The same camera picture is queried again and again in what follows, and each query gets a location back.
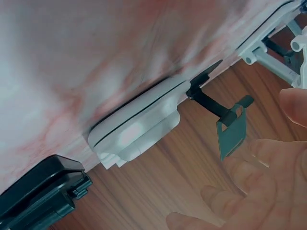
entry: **white plastic part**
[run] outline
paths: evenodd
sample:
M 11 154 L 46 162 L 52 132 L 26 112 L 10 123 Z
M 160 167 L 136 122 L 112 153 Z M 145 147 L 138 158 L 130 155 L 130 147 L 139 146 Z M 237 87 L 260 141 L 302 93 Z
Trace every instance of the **white plastic part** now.
M 307 26 L 303 29 L 302 34 L 296 36 L 291 41 L 291 48 L 295 52 L 300 52 L 303 50 L 304 62 L 301 66 L 301 76 L 300 79 L 295 81 L 295 88 L 307 89 Z
M 301 1 L 293 1 L 285 4 L 277 10 L 267 21 L 265 21 L 237 50 L 238 55 L 248 64 L 252 65 L 257 60 L 253 51 L 257 48 L 266 50 L 262 40 L 270 34 L 282 22 L 288 23 L 295 18 L 297 11 L 301 6 Z
M 106 169 L 140 156 L 180 121 L 178 101 L 190 82 L 176 75 L 137 97 L 99 123 L 88 143 Z

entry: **black plastic part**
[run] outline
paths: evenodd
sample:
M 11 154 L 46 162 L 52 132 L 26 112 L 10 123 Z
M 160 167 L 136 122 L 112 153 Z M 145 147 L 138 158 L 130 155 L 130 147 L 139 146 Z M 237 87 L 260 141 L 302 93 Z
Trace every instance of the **black plastic part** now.
M 75 209 L 92 184 L 82 164 L 50 156 L 0 195 L 0 230 L 42 230 Z
M 285 48 L 273 42 L 268 37 L 263 39 L 263 43 L 267 48 L 271 49 L 276 54 L 283 57 L 287 67 L 295 71 L 297 74 L 300 74 L 300 67 L 303 62 L 300 60 L 300 58 L 297 57 L 296 52 L 294 52 L 293 50 L 286 50 Z
M 307 13 L 307 0 L 302 0 L 302 6 L 300 8 L 302 13 Z

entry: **finger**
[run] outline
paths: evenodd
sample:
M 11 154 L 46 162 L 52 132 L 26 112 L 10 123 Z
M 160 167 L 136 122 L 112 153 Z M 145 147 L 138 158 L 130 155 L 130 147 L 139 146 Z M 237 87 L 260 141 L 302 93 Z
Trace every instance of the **finger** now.
M 223 226 L 223 229 L 238 230 L 258 228 L 274 205 L 276 186 L 274 180 L 263 174 L 254 182 L 246 198 L 240 202 L 238 211 Z
M 166 223 L 170 230 L 217 230 L 218 228 L 198 218 L 188 217 L 173 212 L 166 217 Z
M 243 197 L 212 186 L 205 186 L 201 197 L 211 211 L 223 220 L 228 220 L 237 211 Z
M 307 127 L 307 90 L 283 89 L 279 95 L 280 106 L 288 118 Z
M 234 183 L 246 194 L 263 175 L 261 170 L 240 158 L 227 157 L 224 159 L 223 164 Z
M 297 156 L 307 149 L 307 142 L 283 142 L 269 139 L 255 140 L 249 144 L 250 152 L 275 176 L 294 168 Z
M 260 162 L 269 167 L 273 175 L 278 192 L 276 202 L 288 205 L 293 196 L 295 168 L 300 155 L 307 150 L 307 142 L 282 142 L 276 140 L 256 140 L 250 144 L 250 150 Z
M 269 167 L 276 158 L 280 158 L 280 145 L 283 142 L 276 140 L 260 139 L 249 144 L 249 150 L 257 160 L 263 165 Z

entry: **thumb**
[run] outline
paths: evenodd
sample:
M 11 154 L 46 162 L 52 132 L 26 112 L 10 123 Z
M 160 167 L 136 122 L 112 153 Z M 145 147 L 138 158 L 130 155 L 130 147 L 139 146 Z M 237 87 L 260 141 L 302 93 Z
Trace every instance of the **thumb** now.
M 280 106 L 294 123 L 307 127 L 307 90 L 283 89 L 279 94 Z
M 173 212 L 166 217 L 166 223 L 170 230 L 217 230 L 218 228 L 208 222 L 194 217 L 188 217 Z

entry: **white plastic clip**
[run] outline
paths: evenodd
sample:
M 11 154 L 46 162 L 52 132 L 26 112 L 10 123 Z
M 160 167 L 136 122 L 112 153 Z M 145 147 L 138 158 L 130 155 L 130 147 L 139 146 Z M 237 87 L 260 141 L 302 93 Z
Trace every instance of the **white plastic clip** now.
M 307 89 L 307 26 L 303 29 L 302 35 L 296 36 L 291 41 L 291 48 L 295 52 L 303 50 L 304 62 L 301 66 L 301 75 L 293 83 L 294 88 Z

